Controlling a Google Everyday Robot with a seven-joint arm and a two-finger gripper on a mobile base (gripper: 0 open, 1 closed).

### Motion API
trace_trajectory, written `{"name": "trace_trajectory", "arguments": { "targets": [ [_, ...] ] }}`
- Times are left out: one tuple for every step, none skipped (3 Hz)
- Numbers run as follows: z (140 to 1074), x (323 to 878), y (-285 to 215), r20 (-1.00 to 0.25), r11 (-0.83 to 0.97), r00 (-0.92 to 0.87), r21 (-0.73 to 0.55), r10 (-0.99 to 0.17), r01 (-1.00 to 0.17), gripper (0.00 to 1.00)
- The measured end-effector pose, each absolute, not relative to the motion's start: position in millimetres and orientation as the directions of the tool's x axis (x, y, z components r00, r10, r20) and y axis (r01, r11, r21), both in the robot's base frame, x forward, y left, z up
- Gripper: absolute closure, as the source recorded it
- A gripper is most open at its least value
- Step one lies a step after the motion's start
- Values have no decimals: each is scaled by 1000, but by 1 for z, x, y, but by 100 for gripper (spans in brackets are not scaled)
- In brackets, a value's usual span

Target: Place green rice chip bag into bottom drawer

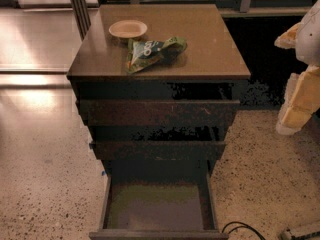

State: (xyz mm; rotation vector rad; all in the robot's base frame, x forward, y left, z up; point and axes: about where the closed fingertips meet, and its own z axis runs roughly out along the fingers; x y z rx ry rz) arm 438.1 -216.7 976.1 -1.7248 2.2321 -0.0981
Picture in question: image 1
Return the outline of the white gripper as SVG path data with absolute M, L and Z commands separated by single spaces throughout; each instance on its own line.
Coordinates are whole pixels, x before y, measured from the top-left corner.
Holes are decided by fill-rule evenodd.
M 286 85 L 276 131 L 281 135 L 293 135 L 320 108 L 320 0 L 306 13 L 300 24 L 296 23 L 278 36 L 274 45 L 282 49 L 295 47 L 296 58 L 313 65 L 301 74 L 292 73 Z

